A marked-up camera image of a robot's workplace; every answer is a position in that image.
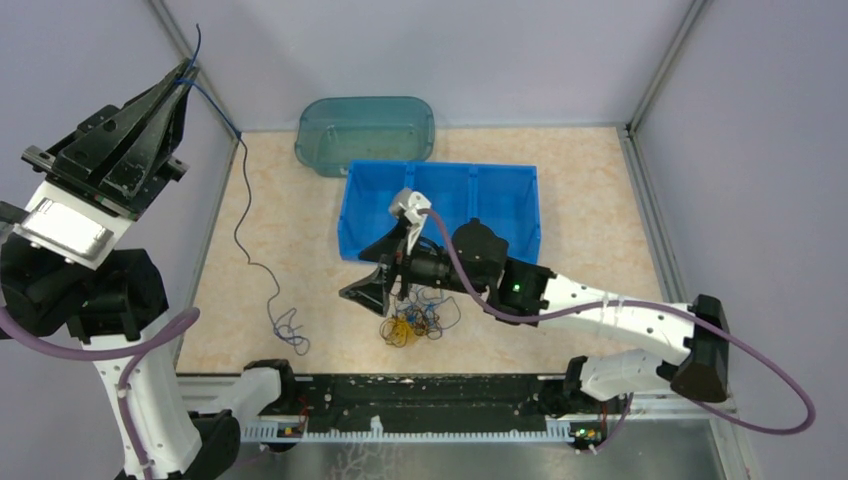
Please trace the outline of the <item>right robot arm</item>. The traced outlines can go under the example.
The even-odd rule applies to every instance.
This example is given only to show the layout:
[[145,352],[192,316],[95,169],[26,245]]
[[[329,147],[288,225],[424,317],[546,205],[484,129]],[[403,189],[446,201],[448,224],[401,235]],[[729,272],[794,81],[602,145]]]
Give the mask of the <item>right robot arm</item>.
[[692,401],[718,404],[728,392],[729,329],[721,301],[653,303],[591,288],[508,254],[508,243],[479,219],[461,225],[447,246],[412,238],[400,220],[360,253],[375,271],[339,292],[385,316],[390,299],[412,286],[466,293],[513,325],[551,327],[627,343],[630,350],[570,360],[563,398],[576,412],[621,394],[669,387]]

